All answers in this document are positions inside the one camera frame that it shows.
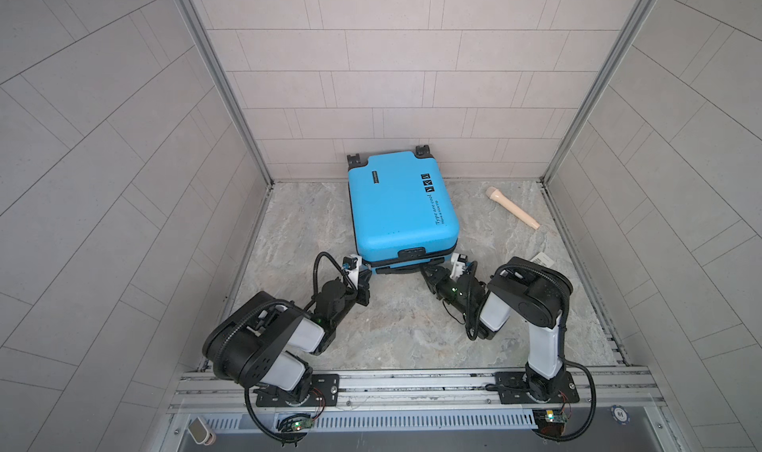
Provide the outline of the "blue hard-shell suitcase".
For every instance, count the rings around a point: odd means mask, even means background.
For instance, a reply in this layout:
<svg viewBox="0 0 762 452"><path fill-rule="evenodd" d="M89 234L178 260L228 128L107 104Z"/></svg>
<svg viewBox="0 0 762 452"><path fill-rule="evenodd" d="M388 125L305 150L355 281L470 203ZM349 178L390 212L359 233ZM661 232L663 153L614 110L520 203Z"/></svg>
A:
<svg viewBox="0 0 762 452"><path fill-rule="evenodd" d="M347 164L355 248L373 273L410 273L450 258L460 222L429 146L350 154Z"/></svg>

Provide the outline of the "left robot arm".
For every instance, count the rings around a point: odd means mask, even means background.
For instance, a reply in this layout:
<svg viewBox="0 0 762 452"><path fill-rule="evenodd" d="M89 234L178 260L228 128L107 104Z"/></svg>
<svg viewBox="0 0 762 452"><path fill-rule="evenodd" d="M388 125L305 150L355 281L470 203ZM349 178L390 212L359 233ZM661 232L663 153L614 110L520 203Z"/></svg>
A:
<svg viewBox="0 0 762 452"><path fill-rule="evenodd" d="M371 275L364 265L346 265L340 277L319 290L313 312L257 293L204 341L202 354L212 362L214 376L245 389L262 388L288 404L305 402L313 388L313 369L291 351L325 352L351 308L369 303Z"/></svg>

